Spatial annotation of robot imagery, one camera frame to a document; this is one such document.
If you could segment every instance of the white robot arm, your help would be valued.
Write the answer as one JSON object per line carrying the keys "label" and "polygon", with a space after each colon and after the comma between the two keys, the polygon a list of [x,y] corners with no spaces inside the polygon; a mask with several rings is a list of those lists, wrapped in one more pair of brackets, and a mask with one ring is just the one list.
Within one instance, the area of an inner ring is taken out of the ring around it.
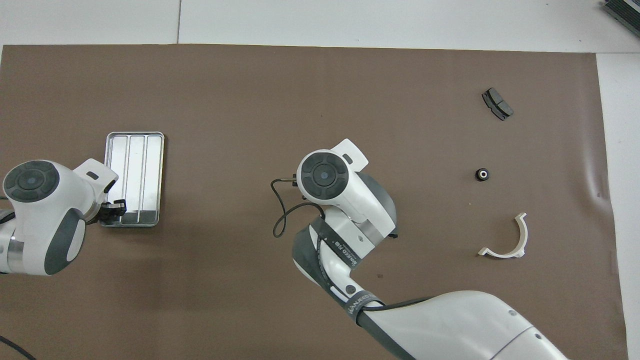
{"label": "white robot arm", "polygon": [[13,210],[0,210],[0,272],[52,275],[64,269],[117,179],[93,159],[73,171],[46,160],[11,170],[3,182]]}
{"label": "white robot arm", "polygon": [[331,205],[294,241],[298,269],[359,326],[400,359],[562,360],[556,347],[513,308],[480,291],[456,291],[386,306],[350,278],[382,239],[396,233],[396,207],[348,139],[305,156],[297,171],[310,201]]}

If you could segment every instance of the brown surface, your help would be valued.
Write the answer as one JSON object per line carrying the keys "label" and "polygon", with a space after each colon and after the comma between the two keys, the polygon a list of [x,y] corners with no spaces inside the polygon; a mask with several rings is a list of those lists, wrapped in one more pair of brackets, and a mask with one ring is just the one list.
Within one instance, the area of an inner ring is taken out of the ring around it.
{"label": "brown surface", "polygon": [[[491,86],[505,122],[480,96]],[[271,237],[269,181],[346,137],[399,213],[400,237],[353,274],[364,288],[387,303],[486,291],[571,359],[627,358],[594,54],[4,47],[0,174],[101,160],[111,131],[165,134],[160,223],[93,225],[60,274],[0,277],[0,334],[38,358],[391,358],[294,267],[314,210]],[[511,250],[521,211],[522,259],[475,255]]]}

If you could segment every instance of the black ribbed object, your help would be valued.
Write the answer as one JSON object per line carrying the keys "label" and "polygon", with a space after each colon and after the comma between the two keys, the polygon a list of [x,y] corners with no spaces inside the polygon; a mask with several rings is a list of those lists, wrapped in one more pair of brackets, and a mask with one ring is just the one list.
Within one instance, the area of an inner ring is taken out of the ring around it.
{"label": "black ribbed object", "polygon": [[624,26],[640,37],[640,12],[625,0],[608,0],[604,7],[609,15],[620,21]]}

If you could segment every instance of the white floor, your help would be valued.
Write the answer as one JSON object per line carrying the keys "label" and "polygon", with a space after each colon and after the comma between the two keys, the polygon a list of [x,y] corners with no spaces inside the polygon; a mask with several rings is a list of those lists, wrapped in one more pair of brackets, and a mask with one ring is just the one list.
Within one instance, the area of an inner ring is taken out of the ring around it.
{"label": "white floor", "polygon": [[176,42],[598,53],[628,352],[640,360],[640,38],[599,0],[0,0],[0,45]]}

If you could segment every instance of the metal tray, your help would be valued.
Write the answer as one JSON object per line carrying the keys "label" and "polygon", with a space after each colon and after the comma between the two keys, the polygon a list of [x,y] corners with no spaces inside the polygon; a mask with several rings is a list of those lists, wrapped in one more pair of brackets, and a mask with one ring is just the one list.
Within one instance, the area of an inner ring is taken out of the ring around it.
{"label": "metal tray", "polygon": [[160,214],[164,134],[160,132],[114,132],[107,135],[104,163],[118,181],[107,201],[125,199],[127,212],[106,227],[151,227]]}

